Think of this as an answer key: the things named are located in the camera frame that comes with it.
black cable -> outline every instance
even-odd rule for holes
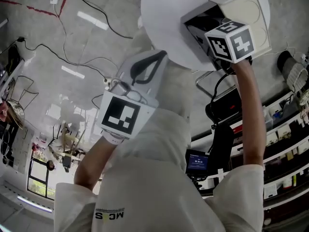
[[[85,66],[85,67],[88,67],[88,68],[91,68],[91,69],[97,71],[101,76],[103,76],[104,81],[107,82],[106,77],[105,77],[99,70],[97,70],[96,68],[93,68],[93,67],[91,67],[91,66],[89,66],[89,65],[70,63],[70,62],[66,61],[65,59],[59,57],[57,53],[55,53],[52,49],[50,49],[48,46],[46,46],[46,45],[44,45],[44,44],[42,44],[42,43],[39,44],[39,45],[38,45],[37,47],[35,47],[34,49],[30,49],[30,48],[28,48],[28,47],[26,46],[26,40],[23,40],[23,41],[25,42],[25,48],[26,48],[27,50],[29,50],[29,51],[35,51],[36,49],[38,49],[39,46],[44,46],[44,47],[47,48],[50,52],[52,52],[58,59],[60,59],[60,60],[62,60],[62,61],[65,61],[65,62],[68,63],[68,64],[75,65],[75,66]]]
[[[87,5],[89,5],[91,8],[94,8],[95,10],[100,11],[101,13],[103,13],[103,14],[105,15],[105,17],[106,17],[106,21],[107,21],[108,26],[110,27],[110,29],[111,29],[115,34],[119,35],[120,37],[126,38],[126,39],[133,39],[133,37],[124,36],[124,35],[122,35],[122,34],[116,32],[116,31],[111,27],[110,22],[108,21],[107,14],[106,14],[102,9],[98,9],[98,8],[92,6],[92,5],[91,5],[90,3],[88,3],[86,0],[82,0],[82,1],[83,1],[84,3],[86,3]]]
[[[17,41],[17,40],[14,40],[13,43],[11,43],[4,51],[2,51],[2,52],[0,53],[0,55],[1,55],[2,53],[6,52],[12,45],[14,45],[14,43],[15,43],[16,41]]]
[[[98,97],[100,97],[100,96],[103,96],[103,94],[101,94],[101,95],[98,95],[98,96],[95,96],[94,98],[92,98],[92,100],[91,100],[91,102],[92,102],[92,104],[94,104],[99,110],[100,110],[100,108],[94,103],[94,99],[96,99],[96,98],[98,98]]]
[[[219,124],[219,121],[218,121],[218,118],[217,117],[214,117],[214,114],[213,114],[213,111],[212,111],[212,103],[214,101],[214,99],[216,98],[217,96],[217,89],[218,89],[218,86],[219,84],[227,77],[229,76],[228,74],[225,74],[224,76],[222,76],[219,81],[217,82],[216,86],[214,87],[214,94],[213,94],[213,97],[211,99],[211,102],[210,102],[210,107],[211,107],[211,114],[212,114],[212,117],[215,119],[215,123],[216,123],[216,128],[218,127],[218,124]],[[213,142],[212,142],[212,145],[211,147],[209,148],[208,150],[208,153],[210,153],[213,149]]]
[[[217,96],[217,89],[218,89],[218,86],[219,86],[219,84],[226,78],[228,76],[228,74],[225,74],[224,76],[222,76],[220,79],[219,79],[219,81],[217,82],[217,84],[216,84],[216,86],[215,86],[215,88],[214,88],[214,94],[213,94],[213,97],[212,97],[212,99],[211,99],[211,102],[210,102],[210,107],[211,107],[211,113],[212,113],[212,117],[213,118],[215,118],[214,117],[214,114],[213,114],[213,111],[212,111],[212,103],[213,103],[213,100],[216,98],[216,96]]]

chair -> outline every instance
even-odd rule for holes
[[[23,91],[22,91],[22,93],[21,93],[19,99],[18,99],[18,100],[14,100],[14,99],[12,99],[12,95],[13,95],[13,93],[14,93],[15,85],[16,85],[16,83],[17,83],[17,81],[18,81],[18,79],[19,79],[20,77],[28,79],[31,83],[30,83],[30,85],[29,85],[26,89],[23,89]],[[11,92],[11,96],[10,96],[9,100],[7,101],[7,102],[10,104],[10,106],[11,106],[11,108],[12,108],[12,110],[13,110],[13,113],[10,112],[10,115],[11,115],[11,117],[13,118],[13,120],[15,121],[15,123],[19,126],[20,129],[23,129],[23,127],[24,127],[25,110],[26,110],[26,108],[27,108],[27,107],[31,104],[31,102],[39,95],[39,93],[30,92],[30,91],[28,90],[28,89],[32,86],[33,83],[34,83],[34,81],[33,81],[32,79],[30,79],[29,77],[26,77],[26,76],[24,76],[24,75],[18,76],[17,79],[16,79],[16,81],[14,82],[13,90],[12,90],[12,92]],[[34,96],[33,99],[26,105],[26,107],[23,108],[22,105],[20,104],[20,101],[21,101],[21,99],[23,98],[23,96],[24,96],[26,93],[33,94],[33,95],[35,95],[35,96]]]

white marker cube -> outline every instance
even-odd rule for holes
[[[229,21],[205,33],[213,54],[220,59],[238,63],[255,53],[249,25]]]

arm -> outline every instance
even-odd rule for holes
[[[256,79],[250,63],[243,60],[233,65],[239,83],[242,104],[242,141],[244,165],[263,165],[266,126]]]
[[[74,184],[92,191],[116,146],[101,137],[79,164],[74,176]]]

display screen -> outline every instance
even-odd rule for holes
[[[188,169],[206,170],[207,162],[208,157],[206,156],[190,155]]]

